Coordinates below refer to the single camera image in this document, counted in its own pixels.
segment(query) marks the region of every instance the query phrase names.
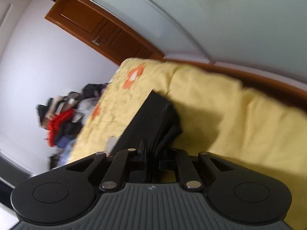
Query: logo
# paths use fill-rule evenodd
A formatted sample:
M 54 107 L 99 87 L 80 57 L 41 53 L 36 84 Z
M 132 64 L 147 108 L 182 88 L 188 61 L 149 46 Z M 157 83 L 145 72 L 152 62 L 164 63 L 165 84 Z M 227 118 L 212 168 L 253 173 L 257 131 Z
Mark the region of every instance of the logo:
M 155 190 L 157 187 L 156 186 L 154 186 L 154 185 L 151 185 L 151 186 L 149 186 L 149 187 L 147 187 L 149 190 L 151 190 L 151 191 L 153 191 L 153 190 Z

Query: black bag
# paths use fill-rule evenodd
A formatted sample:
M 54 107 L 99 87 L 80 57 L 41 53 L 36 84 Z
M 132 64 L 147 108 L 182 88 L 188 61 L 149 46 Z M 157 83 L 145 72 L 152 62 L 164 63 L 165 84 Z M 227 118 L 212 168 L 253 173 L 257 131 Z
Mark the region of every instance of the black bag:
M 138 149 L 141 140 L 146 140 L 149 152 L 157 158 L 181 133 L 180 119 L 172 103 L 151 91 L 110 155 L 124 149 Z
M 83 98 L 99 98 L 101 93 L 102 93 L 102 89 L 106 88 L 108 84 L 104 83 L 104 84 L 87 84 L 82 92 L 83 92 Z

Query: blanket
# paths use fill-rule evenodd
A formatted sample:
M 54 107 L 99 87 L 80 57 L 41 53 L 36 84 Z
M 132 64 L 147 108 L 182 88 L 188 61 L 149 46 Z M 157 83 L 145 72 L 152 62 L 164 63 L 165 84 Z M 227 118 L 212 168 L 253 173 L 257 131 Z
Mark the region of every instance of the blanket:
M 70 162 L 104 151 L 151 90 L 173 102 L 183 133 L 173 147 L 209 151 L 285 183 L 293 200 L 285 221 L 307 228 L 307 115 L 239 80 L 190 65 L 125 60 L 79 134 Z

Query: handle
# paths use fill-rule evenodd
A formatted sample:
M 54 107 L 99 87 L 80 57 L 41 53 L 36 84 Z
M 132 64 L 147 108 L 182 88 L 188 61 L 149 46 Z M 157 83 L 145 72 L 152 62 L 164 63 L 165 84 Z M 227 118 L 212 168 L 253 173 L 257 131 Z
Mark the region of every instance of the handle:
M 189 191 L 202 191 L 204 184 L 185 150 L 174 149 L 176 152 L 176 163 L 179 183 Z
M 128 158 L 136 154 L 137 150 L 134 148 L 119 151 L 103 177 L 99 189 L 106 193 L 114 192 L 121 188 L 126 175 Z
M 98 37 L 97 37 L 95 40 L 92 40 L 92 42 L 93 42 L 95 45 L 99 46 L 99 45 L 100 45 L 100 43 L 99 43 L 99 42 L 97 42 L 97 40 L 98 40 Z

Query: pile of clothes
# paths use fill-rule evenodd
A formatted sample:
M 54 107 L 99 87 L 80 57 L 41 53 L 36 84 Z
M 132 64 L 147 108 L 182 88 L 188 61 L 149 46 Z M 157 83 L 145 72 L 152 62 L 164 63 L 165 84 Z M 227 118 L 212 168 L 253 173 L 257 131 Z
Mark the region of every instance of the pile of clothes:
M 36 107 L 40 127 L 47 130 L 48 145 L 58 148 L 50 157 L 50 170 L 65 165 L 77 135 L 106 86 L 107 83 L 87 84 L 81 93 L 69 92 L 66 96 L 49 98 L 47 105 Z

